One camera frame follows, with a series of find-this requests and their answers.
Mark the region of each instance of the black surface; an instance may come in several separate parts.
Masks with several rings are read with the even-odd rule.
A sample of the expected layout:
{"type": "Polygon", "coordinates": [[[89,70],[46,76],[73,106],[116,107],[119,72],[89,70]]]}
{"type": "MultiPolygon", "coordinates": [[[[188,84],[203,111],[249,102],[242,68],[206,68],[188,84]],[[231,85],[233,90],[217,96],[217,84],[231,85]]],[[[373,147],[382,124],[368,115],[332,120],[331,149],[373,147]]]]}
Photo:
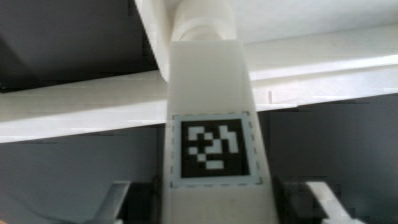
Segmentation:
{"type": "Polygon", "coordinates": [[[398,95],[259,113],[272,175],[325,180],[348,213],[398,223],[398,95]]]}
{"type": "Polygon", "coordinates": [[[281,224],[322,224],[327,217],[320,202],[306,182],[274,179],[281,224]]]}
{"type": "Polygon", "coordinates": [[[185,121],[181,122],[181,177],[215,177],[249,175],[247,149],[243,139],[242,120],[185,121]],[[238,153],[229,151],[229,141],[220,138],[219,127],[227,126],[227,131],[236,134],[238,153]],[[206,153],[206,147],[213,146],[213,140],[197,135],[197,141],[188,140],[190,127],[204,127],[204,133],[213,134],[213,140],[220,139],[222,153],[206,153]],[[188,148],[197,148],[197,154],[188,153],[188,148]],[[222,169],[206,169],[206,161],[199,161],[197,155],[206,156],[206,161],[222,161],[222,169]]]}
{"type": "Polygon", "coordinates": [[[133,183],[123,202],[117,219],[124,224],[151,224],[153,221],[153,183],[133,183]]]}
{"type": "Polygon", "coordinates": [[[133,0],[0,0],[2,92],[149,70],[133,0]]]}

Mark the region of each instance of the white ceiling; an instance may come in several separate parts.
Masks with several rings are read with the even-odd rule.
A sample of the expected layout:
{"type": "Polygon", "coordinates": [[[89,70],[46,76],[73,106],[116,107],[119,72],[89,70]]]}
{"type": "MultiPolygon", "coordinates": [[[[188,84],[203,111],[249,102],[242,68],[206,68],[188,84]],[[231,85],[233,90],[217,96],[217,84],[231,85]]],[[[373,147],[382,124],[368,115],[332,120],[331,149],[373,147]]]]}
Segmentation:
{"type": "MultiPolygon", "coordinates": [[[[174,11],[181,0],[165,0],[174,11]]],[[[245,43],[398,23],[396,0],[231,0],[245,43]]]]}

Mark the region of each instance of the dark gray wall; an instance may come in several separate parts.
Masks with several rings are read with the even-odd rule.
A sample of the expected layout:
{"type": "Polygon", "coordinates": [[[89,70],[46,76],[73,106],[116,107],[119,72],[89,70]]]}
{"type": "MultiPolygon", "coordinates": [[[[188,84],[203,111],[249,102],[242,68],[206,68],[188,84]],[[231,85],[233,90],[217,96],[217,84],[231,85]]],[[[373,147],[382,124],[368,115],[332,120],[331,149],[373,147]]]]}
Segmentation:
{"type": "Polygon", "coordinates": [[[50,223],[92,218],[116,180],[156,174],[156,126],[0,144],[0,220],[50,223]]]}
{"type": "Polygon", "coordinates": [[[371,224],[398,223],[398,95],[261,113],[274,176],[325,180],[371,224]]]}
{"type": "MultiPolygon", "coordinates": [[[[398,223],[398,95],[259,113],[272,175],[325,180],[370,224],[398,223]]],[[[0,145],[0,219],[87,220],[114,180],[148,181],[164,125],[0,145]]]]}

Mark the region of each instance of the white bar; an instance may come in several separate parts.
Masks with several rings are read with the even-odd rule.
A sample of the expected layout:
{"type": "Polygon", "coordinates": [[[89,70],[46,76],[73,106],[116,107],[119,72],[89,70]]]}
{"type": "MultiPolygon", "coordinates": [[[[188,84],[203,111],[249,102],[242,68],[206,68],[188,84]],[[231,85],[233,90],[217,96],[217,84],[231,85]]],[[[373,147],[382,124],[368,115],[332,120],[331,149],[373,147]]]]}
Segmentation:
{"type": "Polygon", "coordinates": [[[329,219],[332,220],[350,220],[352,217],[345,211],[343,205],[332,193],[332,190],[325,182],[307,182],[307,186],[315,193],[315,197],[322,204],[329,219]]]}
{"type": "MultiPolygon", "coordinates": [[[[259,70],[315,65],[322,55],[338,61],[389,56],[398,50],[396,37],[393,25],[247,45],[252,79],[259,70]],[[366,40],[373,45],[355,48],[366,40]]],[[[391,65],[252,81],[256,109],[398,93],[396,74],[391,65]]],[[[158,71],[0,94],[0,143],[165,123],[165,104],[158,71]]]]}

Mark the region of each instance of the ceiling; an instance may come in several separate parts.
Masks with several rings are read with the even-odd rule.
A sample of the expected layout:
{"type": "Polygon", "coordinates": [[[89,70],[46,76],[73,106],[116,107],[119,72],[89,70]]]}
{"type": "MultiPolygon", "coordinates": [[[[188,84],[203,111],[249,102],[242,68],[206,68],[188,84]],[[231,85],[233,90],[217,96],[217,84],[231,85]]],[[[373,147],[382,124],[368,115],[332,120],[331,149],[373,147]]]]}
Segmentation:
{"type": "MultiPolygon", "coordinates": [[[[171,14],[181,0],[164,0],[171,14]]],[[[398,23],[396,0],[231,0],[245,43],[398,23]]]]}

